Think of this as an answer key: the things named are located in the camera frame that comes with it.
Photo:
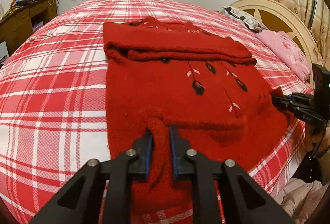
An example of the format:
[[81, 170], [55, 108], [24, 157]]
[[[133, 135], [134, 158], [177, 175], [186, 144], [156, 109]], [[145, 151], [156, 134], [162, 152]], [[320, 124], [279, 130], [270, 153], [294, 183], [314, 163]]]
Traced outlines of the person's right hand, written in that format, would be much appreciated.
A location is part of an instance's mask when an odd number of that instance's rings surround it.
[[314, 143], [319, 143], [318, 153], [321, 153], [327, 148], [329, 148], [329, 127], [326, 128], [324, 135], [323, 135], [323, 131], [321, 131], [321, 133], [312, 135], [311, 126], [309, 124], [306, 124], [305, 127], [306, 130], [305, 130], [304, 146], [308, 152], [313, 150]]

